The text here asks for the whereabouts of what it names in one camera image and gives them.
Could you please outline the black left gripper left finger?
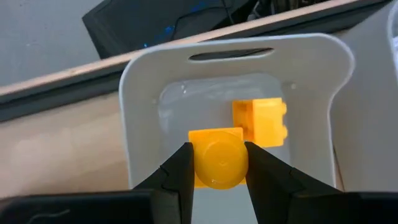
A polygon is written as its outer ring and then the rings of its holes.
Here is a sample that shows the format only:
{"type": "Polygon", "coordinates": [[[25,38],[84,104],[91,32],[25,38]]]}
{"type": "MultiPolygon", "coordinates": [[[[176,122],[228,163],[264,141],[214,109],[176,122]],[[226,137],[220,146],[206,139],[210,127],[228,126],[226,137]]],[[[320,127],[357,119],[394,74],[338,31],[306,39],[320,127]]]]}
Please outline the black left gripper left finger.
{"type": "Polygon", "coordinates": [[[178,195],[181,224],[191,224],[195,188],[193,145],[184,143],[148,178],[136,185],[137,189],[157,189],[178,195]]]}

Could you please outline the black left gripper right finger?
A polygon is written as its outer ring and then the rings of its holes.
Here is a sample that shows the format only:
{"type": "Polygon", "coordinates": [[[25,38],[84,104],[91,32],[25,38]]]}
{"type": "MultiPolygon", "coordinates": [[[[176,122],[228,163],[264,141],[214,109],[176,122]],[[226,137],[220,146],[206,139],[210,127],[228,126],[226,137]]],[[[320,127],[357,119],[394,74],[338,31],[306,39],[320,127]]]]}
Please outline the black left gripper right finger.
{"type": "Polygon", "coordinates": [[[249,158],[246,185],[258,224],[288,224],[290,203],[296,196],[340,193],[253,142],[245,146],[249,158]]]}

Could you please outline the yellow toy block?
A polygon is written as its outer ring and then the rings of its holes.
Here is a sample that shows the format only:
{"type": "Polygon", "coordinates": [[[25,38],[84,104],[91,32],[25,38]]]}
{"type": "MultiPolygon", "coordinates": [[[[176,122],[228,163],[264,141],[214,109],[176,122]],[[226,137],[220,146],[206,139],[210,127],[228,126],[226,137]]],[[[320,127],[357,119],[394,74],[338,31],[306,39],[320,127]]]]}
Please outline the yellow toy block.
{"type": "Polygon", "coordinates": [[[287,105],[282,98],[234,100],[233,125],[243,129],[243,139],[260,147],[284,144],[288,130],[284,125],[287,105]]]}
{"type": "Polygon", "coordinates": [[[227,190],[246,183],[249,161],[242,128],[192,130],[188,140],[193,145],[196,188],[227,190]]]}

